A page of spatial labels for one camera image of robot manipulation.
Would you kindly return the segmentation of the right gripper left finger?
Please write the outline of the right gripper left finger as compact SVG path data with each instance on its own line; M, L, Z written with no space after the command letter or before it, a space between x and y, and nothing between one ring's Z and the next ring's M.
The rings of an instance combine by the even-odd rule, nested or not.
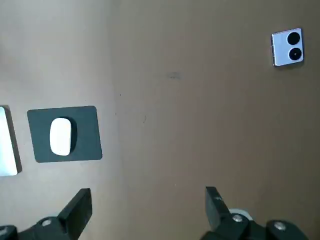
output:
M14 225L2 225L2 240L77 240L92 216L92 194L80 189L57 216L48 216L21 232Z

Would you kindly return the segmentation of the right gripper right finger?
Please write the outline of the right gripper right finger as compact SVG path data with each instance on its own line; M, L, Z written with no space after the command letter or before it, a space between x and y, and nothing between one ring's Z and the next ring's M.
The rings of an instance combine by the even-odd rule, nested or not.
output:
M306 240L308 237L295 224L269 220L265 226L256 223L242 209L228 208L218 190L205 188L205 212L211 230L202 240Z

